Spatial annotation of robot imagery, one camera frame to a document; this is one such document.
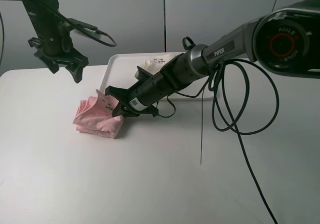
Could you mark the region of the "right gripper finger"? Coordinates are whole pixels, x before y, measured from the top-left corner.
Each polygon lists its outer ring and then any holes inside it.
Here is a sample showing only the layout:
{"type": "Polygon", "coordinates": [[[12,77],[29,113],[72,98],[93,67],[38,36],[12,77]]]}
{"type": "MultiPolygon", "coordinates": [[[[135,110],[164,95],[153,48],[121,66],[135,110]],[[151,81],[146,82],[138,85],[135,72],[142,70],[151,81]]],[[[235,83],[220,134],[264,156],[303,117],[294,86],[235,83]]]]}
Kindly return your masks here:
{"type": "Polygon", "coordinates": [[[121,103],[118,103],[117,106],[112,111],[112,116],[123,116],[123,117],[138,117],[140,115],[139,112],[135,111],[132,107],[129,105],[123,105],[121,103]]]}

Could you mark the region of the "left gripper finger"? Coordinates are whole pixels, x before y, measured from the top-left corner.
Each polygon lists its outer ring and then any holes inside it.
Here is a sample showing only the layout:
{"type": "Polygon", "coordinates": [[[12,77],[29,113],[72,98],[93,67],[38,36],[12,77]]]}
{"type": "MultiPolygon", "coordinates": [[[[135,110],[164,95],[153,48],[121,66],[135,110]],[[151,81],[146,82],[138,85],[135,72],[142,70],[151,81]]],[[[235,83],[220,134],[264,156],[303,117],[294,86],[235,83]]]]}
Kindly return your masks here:
{"type": "Polygon", "coordinates": [[[79,65],[68,65],[66,70],[69,71],[75,83],[80,83],[83,78],[83,67],[79,65]]]}
{"type": "Polygon", "coordinates": [[[55,74],[59,71],[59,65],[55,64],[53,60],[47,59],[44,56],[41,56],[39,59],[45,64],[52,74],[55,74]]]}

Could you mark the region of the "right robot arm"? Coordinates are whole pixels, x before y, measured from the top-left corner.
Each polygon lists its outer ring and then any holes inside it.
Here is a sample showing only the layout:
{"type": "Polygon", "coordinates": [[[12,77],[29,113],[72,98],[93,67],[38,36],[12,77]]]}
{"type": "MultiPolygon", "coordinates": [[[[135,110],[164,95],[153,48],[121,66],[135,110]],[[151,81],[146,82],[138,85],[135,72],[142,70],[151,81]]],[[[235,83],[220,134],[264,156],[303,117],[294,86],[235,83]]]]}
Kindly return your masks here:
{"type": "Polygon", "coordinates": [[[247,22],[212,45],[191,44],[156,74],[138,68],[129,89],[109,86],[117,100],[113,116],[158,115],[155,103],[209,76],[242,54],[282,76],[320,76],[320,0],[303,0],[247,22]]]}

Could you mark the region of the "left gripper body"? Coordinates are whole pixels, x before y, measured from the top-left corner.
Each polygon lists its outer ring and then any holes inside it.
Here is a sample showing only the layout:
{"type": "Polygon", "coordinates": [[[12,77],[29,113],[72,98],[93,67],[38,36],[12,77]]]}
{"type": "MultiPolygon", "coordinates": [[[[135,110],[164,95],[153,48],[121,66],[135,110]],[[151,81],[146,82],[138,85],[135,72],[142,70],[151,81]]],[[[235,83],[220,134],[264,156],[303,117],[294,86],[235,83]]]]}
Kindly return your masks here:
{"type": "Polygon", "coordinates": [[[44,9],[28,9],[27,14],[37,35],[28,40],[30,47],[37,49],[36,57],[44,56],[58,65],[88,65],[88,58],[74,48],[59,17],[44,9]]]}

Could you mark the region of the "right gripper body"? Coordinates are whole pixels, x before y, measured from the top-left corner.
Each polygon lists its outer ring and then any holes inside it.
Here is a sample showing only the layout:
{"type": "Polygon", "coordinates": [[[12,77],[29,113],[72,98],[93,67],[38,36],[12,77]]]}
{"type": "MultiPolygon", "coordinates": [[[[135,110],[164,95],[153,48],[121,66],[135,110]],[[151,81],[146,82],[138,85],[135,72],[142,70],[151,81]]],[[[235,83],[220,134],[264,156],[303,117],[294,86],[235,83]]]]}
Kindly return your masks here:
{"type": "Polygon", "coordinates": [[[138,79],[133,86],[128,89],[108,86],[105,89],[105,95],[114,97],[123,105],[129,105],[140,115],[157,116],[159,111],[153,107],[153,104],[172,94],[180,85],[176,66],[165,65],[154,75],[140,67],[137,67],[137,70],[138,79]]]}

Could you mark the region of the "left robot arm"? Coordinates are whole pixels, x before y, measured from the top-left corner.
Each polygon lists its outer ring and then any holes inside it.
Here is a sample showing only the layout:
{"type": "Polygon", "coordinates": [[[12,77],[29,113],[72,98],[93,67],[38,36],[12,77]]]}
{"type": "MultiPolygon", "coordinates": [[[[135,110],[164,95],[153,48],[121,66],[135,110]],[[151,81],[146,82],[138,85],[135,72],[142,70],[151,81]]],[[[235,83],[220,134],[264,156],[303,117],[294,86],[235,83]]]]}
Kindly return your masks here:
{"type": "Polygon", "coordinates": [[[18,0],[24,5],[37,37],[28,40],[35,48],[34,56],[55,74],[60,66],[69,71],[75,83],[83,78],[88,58],[73,45],[70,31],[73,27],[60,17],[58,0],[18,0]]]}

